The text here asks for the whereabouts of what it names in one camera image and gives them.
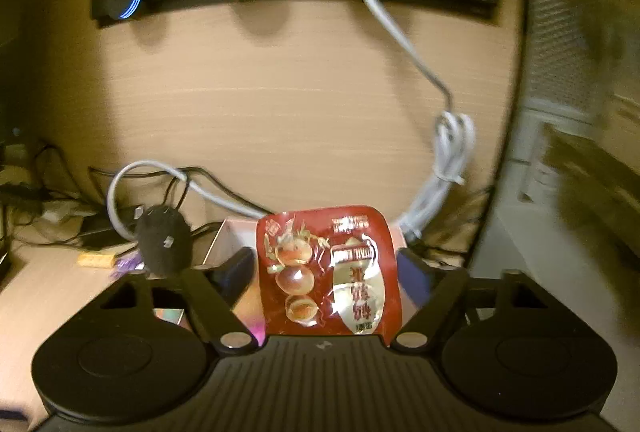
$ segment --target wooden wall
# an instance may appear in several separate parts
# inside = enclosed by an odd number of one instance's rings
[[[259,0],[98,30],[90,0],[33,0],[25,88],[37,129],[87,165],[202,165],[274,210],[366,203],[389,219],[430,173],[442,108],[353,0]],[[478,127],[467,188],[492,181],[521,0],[493,22],[389,5]],[[191,199],[197,218],[220,215]]]

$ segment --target ribbed black surface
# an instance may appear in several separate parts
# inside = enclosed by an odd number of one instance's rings
[[[515,424],[487,416],[449,392],[430,362],[391,352],[376,336],[274,336],[255,354],[222,360],[194,398],[161,417],[110,428],[54,417],[41,430],[611,432],[613,428],[594,415],[551,425]]]

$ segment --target red snack package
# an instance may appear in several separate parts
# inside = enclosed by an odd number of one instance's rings
[[[265,216],[256,229],[267,335],[382,335],[402,324],[385,218],[367,206]]]

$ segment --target white power cord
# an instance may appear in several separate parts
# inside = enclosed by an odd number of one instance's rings
[[[192,179],[188,178],[187,175],[181,170],[171,167],[170,165],[151,159],[135,161],[124,167],[121,171],[119,171],[119,173],[116,174],[116,176],[113,178],[113,181],[111,181],[109,190],[107,190],[107,213],[109,215],[109,220],[111,221],[113,228],[121,235],[121,237],[128,241],[135,241],[136,236],[133,233],[129,232],[129,229],[124,225],[124,223],[120,219],[120,216],[118,215],[118,209],[116,207],[116,189],[118,187],[118,183],[127,172],[140,167],[159,168],[160,170],[164,170],[166,173],[174,176],[184,183],[187,183],[188,181],[188,188],[196,191],[198,194],[204,197],[204,199],[209,200],[216,205],[219,205],[238,214],[242,214],[253,219],[260,219],[261,217],[267,215],[267,212],[256,210],[245,205],[229,201],[222,197],[216,196],[215,194],[212,194],[207,190],[204,190],[200,185],[195,183]]]
[[[411,57],[420,72],[439,89],[445,111],[436,121],[433,140],[433,175],[422,185],[414,201],[396,221],[407,240],[418,239],[422,229],[436,216],[452,183],[463,184],[462,173],[476,143],[474,124],[466,115],[453,114],[453,96],[447,86],[423,62],[414,45],[386,11],[380,0],[362,0],[375,18]]]

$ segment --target yellow object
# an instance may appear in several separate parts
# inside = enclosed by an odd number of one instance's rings
[[[87,268],[113,268],[115,262],[115,253],[82,252],[78,255],[78,266]]]

